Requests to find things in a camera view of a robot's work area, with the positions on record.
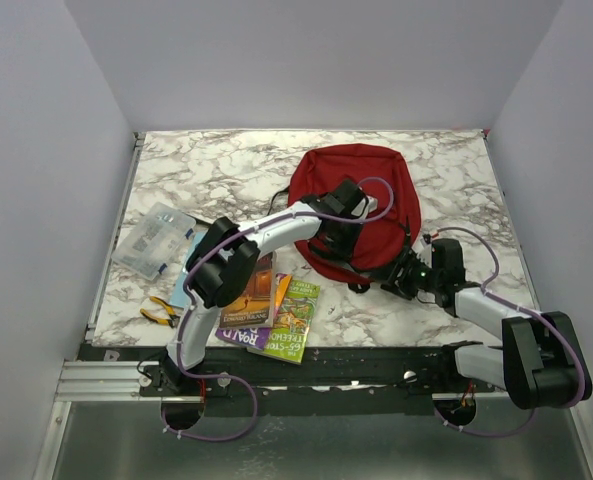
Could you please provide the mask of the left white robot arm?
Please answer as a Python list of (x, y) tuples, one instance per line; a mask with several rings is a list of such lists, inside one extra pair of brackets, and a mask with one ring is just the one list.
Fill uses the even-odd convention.
[(277, 213), (244, 223), (222, 217), (208, 229), (186, 263), (183, 290), (188, 296), (163, 382), (177, 395), (190, 393), (195, 368), (205, 357), (207, 340), (224, 307), (245, 290), (257, 261), (298, 241), (319, 240), (342, 260), (353, 256), (367, 217), (378, 201), (350, 180), (323, 195), (307, 195)]

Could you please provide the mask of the light blue book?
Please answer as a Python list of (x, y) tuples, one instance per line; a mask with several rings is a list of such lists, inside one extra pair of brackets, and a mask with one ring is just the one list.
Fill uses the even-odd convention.
[(175, 283), (174, 289), (171, 293), (171, 296), (168, 300), (168, 303), (172, 307), (184, 309), (188, 305), (189, 297), (184, 292), (184, 283), (185, 283), (186, 277), (189, 272), (189, 269), (186, 267), (186, 264), (187, 264), (187, 261), (189, 260), (189, 258), (191, 257), (191, 255), (194, 253), (195, 248), (202, 241), (204, 236), (205, 236), (205, 231), (199, 231), (193, 236), (192, 242), (191, 242), (191, 244), (190, 244), (183, 260), (182, 260), (181, 271), (178, 275), (178, 278), (176, 280), (176, 283)]

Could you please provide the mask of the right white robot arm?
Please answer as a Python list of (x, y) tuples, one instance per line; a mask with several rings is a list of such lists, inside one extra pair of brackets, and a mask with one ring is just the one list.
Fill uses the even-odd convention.
[(472, 379), (505, 390), (523, 410), (566, 408), (589, 399), (593, 383), (572, 321), (560, 311), (520, 307), (466, 278), (460, 242), (439, 238), (421, 254), (409, 240), (385, 287), (407, 300), (426, 292), (449, 315), (500, 340), (499, 347), (463, 343), (436, 367), (436, 379), (456, 392)]

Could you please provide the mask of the red backpack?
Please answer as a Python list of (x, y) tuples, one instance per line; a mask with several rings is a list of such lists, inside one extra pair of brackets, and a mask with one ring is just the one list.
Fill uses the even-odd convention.
[(317, 273), (346, 283), (357, 293), (377, 283), (402, 294), (397, 281), (422, 218), (401, 153), (367, 144), (313, 149), (278, 193), (287, 196), (288, 205), (312, 200), (325, 214), (370, 218), (367, 224), (325, 220), (314, 238), (298, 241), (295, 247)]

